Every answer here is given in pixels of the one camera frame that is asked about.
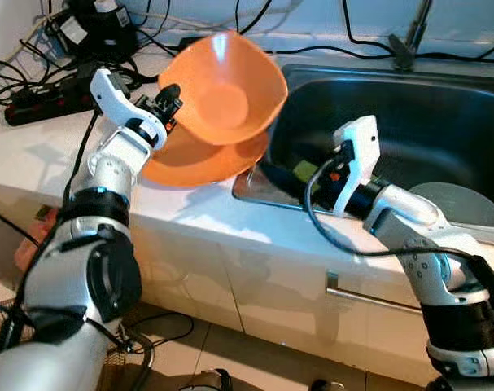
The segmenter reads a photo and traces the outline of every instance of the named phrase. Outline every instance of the cabinet handle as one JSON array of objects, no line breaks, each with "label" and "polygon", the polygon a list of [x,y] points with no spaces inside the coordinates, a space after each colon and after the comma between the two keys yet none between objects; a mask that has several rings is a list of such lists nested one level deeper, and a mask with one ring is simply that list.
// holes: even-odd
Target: cabinet handle
[{"label": "cabinet handle", "polygon": [[381,307],[391,308],[393,310],[399,310],[408,312],[410,314],[422,315],[422,310],[412,305],[400,304],[394,301],[380,299],[373,296],[364,295],[362,293],[355,293],[347,291],[346,289],[338,288],[339,276],[333,271],[326,273],[326,293],[332,296],[342,297],[344,299],[362,301],[363,303],[380,305]]}]

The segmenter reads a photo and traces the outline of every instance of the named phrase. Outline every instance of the green sponge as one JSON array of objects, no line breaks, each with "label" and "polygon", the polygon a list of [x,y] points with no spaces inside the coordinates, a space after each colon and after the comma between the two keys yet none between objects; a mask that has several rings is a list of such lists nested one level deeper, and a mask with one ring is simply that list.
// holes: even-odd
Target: green sponge
[{"label": "green sponge", "polygon": [[[292,173],[298,178],[301,182],[308,183],[310,178],[315,174],[318,167],[313,165],[312,163],[307,162],[306,160],[302,160],[297,164],[296,167],[292,170]],[[321,188],[317,183],[315,183],[312,187],[312,194]]]}]

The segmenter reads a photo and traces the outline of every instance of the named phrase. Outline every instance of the kitchen counter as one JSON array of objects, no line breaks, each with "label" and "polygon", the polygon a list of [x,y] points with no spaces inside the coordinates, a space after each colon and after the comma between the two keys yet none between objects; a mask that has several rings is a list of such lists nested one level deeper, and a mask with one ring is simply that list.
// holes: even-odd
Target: kitchen counter
[{"label": "kitchen counter", "polygon": [[[167,55],[152,51],[140,53],[136,61],[141,72],[154,74],[168,67]],[[328,56],[280,56],[283,64],[330,64],[351,68],[387,68],[388,61],[364,61],[338,55]],[[425,62],[417,66],[423,72],[443,72],[439,62]],[[494,67],[486,67],[488,76]],[[456,64],[450,72],[480,74],[483,68]],[[156,85],[143,86],[133,93],[154,95]],[[83,112],[47,121],[9,126],[0,110],[0,187],[9,188],[22,196],[31,197],[42,203],[59,206],[63,187],[71,172],[77,146],[90,120],[90,112]],[[90,151],[114,130],[106,119],[99,119],[86,151]],[[261,204],[236,200],[231,195],[234,179],[221,183],[191,188],[169,188],[143,179],[133,193],[131,215],[144,217],[152,224],[161,225],[174,232],[184,231],[230,242],[241,247],[274,246],[282,250],[300,252],[320,257],[331,257],[350,262],[352,257],[332,248],[312,227],[305,213],[285,210]],[[381,244],[361,229],[361,223],[322,217],[352,244],[366,250],[383,248]],[[494,266],[494,247],[484,246],[488,260]],[[394,257],[367,259],[361,272],[369,267],[376,275],[385,279],[403,282],[400,264]]]},{"label": "kitchen counter", "polygon": [[[170,58],[135,56],[146,75]],[[389,68],[390,62],[339,55],[277,56],[279,65]],[[494,76],[494,66],[421,62],[421,72]],[[156,85],[133,93],[156,95]],[[9,126],[0,109],[0,196],[59,206],[90,112]],[[98,119],[85,156],[115,126]],[[343,288],[417,305],[394,257],[357,258],[330,246],[306,213],[232,196],[234,178],[191,189],[143,179],[131,202],[131,231],[144,300],[312,354],[425,384],[435,376],[425,355],[422,318],[325,294],[325,269],[349,276]],[[339,238],[364,250],[383,246],[361,222],[321,216]],[[494,269],[494,247],[483,246]],[[403,336],[403,330],[409,336]]]}]

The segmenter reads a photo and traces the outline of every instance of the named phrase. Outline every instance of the kitchen sink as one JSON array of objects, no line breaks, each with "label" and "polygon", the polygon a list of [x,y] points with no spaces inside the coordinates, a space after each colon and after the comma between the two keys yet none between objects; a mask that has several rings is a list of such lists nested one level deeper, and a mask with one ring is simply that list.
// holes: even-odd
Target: kitchen sink
[{"label": "kitchen sink", "polygon": [[[376,175],[405,189],[453,183],[494,203],[494,78],[301,65],[282,71],[290,95],[269,128],[266,161],[292,170],[303,145],[328,156],[334,130],[373,114],[381,147]],[[233,193],[243,200],[299,205],[257,166],[238,177]]]}]

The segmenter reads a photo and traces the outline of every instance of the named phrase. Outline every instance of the orange bowl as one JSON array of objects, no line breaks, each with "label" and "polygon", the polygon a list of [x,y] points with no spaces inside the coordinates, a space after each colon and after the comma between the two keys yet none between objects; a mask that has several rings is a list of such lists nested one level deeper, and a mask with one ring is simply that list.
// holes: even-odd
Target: orange bowl
[{"label": "orange bowl", "polygon": [[159,83],[181,87],[177,121],[212,145],[240,143],[263,132],[288,96],[278,66],[234,32],[186,48],[160,74]]},{"label": "orange bowl", "polygon": [[253,166],[269,145],[264,132],[239,144],[202,142],[177,124],[163,148],[143,169],[144,178],[171,187],[196,187],[221,182]]}]

